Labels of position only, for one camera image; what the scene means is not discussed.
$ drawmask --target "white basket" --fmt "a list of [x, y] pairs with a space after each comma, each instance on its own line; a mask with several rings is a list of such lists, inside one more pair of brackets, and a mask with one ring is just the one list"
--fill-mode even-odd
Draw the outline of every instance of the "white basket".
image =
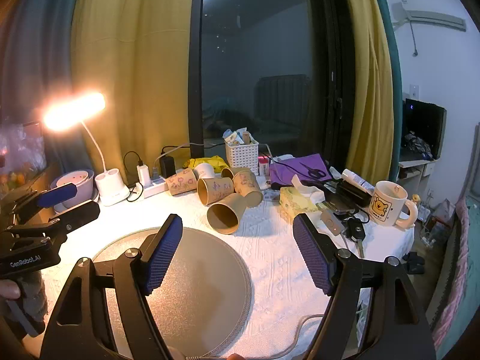
[[231, 168], [250, 168], [253, 174], [258, 175], [258, 142], [238, 146], [225, 143], [225, 151]]

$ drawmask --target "wall outlet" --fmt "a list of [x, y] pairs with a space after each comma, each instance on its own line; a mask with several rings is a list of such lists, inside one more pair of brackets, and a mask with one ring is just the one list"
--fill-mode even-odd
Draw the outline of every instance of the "wall outlet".
[[420, 98], [420, 85], [410, 84], [410, 98], [418, 100]]

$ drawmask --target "black shoe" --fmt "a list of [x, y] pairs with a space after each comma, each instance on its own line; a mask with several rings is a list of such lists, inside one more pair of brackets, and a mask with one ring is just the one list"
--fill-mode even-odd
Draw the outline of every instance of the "black shoe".
[[410, 253], [407, 253], [402, 258], [408, 263], [421, 264], [423, 266], [425, 265], [425, 259], [422, 256], [419, 256], [415, 251], [411, 251]]
[[406, 273], [409, 275], [423, 275], [425, 273], [425, 267], [421, 264], [416, 264], [414, 262], [408, 262], [402, 264], [405, 268]]

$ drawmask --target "lamp head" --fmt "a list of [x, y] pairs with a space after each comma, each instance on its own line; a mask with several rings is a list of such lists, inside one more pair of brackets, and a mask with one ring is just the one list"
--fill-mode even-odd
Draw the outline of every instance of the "lamp head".
[[105, 108], [101, 93], [89, 93], [52, 107], [45, 115], [45, 125], [51, 130], [64, 131]]

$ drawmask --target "human hand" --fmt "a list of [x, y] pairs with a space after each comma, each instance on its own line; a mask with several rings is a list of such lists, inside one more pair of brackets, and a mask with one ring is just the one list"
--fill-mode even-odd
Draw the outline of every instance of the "human hand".
[[0, 298], [18, 299], [20, 295], [20, 288], [15, 281], [0, 280]]
[[232, 353], [230, 356], [226, 358], [226, 360], [245, 360], [245, 358], [236, 353]]

